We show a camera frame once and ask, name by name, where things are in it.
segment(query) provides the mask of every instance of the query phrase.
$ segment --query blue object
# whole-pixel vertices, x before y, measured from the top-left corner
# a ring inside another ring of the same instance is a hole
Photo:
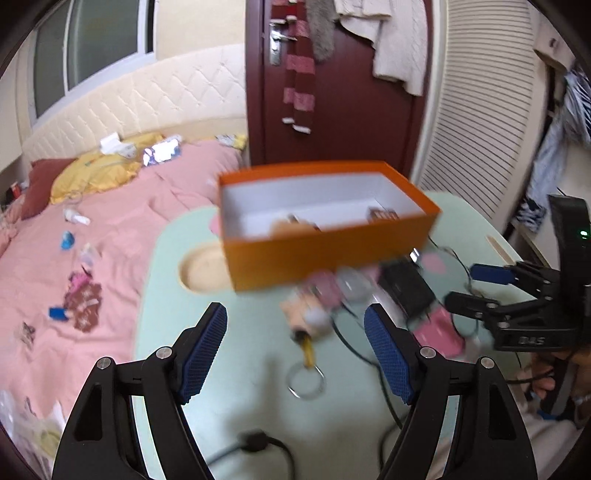
[[[556,415],[551,415],[549,413],[546,413],[544,410],[539,409],[538,410],[538,415],[540,417],[542,417],[544,420],[556,420],[558,417]]]
[[[61,236],[61,249],[69,250],[74,245],[74,241],[74,235],[72,235],[72,232],[64,232]]]
[[[470,267],[470,276],[472,280],[498,283],[499,285],[510,285],[515,283],[515,275],[511,270],[505,267],[496,267],[494,265],[472,265]]]
[[[58,322],[68,321],[68,317],[66,316],[66,309],[62,307],[50,307],[49,318],[57,320]]]
[[[183,382],[178,391],[182,405],[201,392],[213,359],[228,329],[226,308],[220,305],[183,365]]]
[[[390,390],[409,405],[414,397],[414,390],[410,386],[408,364],[373,307],[365,310],[363,324],[365,335],[374,349]]]

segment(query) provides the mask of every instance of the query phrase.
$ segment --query pink bedsheet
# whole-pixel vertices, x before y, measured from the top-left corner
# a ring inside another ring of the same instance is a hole
[[[216,142],[191,145],[183,157],[142,169],[124,187],[85,197],[77,208],[91,218],[90,226],[66,223],[62,205],[50,205],[18,225],[17,237],[0,258],[0,389],[10,390],[21,404],[30,398],[38,416],[46,416],[59,400],[67,417],[101,356],[117,363],[132,359],[142,289],[158,235],[178,215],[211,205],[215,175],[237,168],[239,158]],[[76,243],[64,252],[65,230]],[[47,316],[50,306],[62,303],[86,243],[100,253],[93,273],[103,288],[99,325],[90,333]],[[15,336],[22,322],[37,330],[32,350]]]

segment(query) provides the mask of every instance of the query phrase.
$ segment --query headboard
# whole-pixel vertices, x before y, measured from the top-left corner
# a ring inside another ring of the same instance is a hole
[[[67,158],[101,138],[140,132],[185,140],[247,133],[244,44],[207,48],[157,61],[101,85],[33,132],[22,158]]]

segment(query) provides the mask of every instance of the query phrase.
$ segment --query plastic bag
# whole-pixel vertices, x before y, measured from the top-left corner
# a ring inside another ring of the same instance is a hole
[[[61,405],[56,402],[47,418],[38,419],[28,401],[19,411],[10,392],[2,390],[0,422],[35,473],[40,478],[51,480],[57,448],[66,428]]]

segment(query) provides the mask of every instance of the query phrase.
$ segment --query keychain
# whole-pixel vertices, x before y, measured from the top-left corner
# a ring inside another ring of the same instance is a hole
[[[322,373],[322,370],[320,370],[320,368],[318,368],[318,365],[316,365],[316,355],[314,354],[312,337],[303,330],[296,330],[294,332],[293,339],[294,342],[300,346],[304,354],[304,361],[302,363],[294,364],[287,372],[287,388],[289,388],[291,394],[295,398],[299,398],[301,400],[314,400],[324,393],[324,388],[326,386],[326,378],[324,377],[324,373]],[[304,370],[315,371],[320,377],[318,387],[309,393],[299,393],[293,387],[293,382],[295,380],[296,375]]]

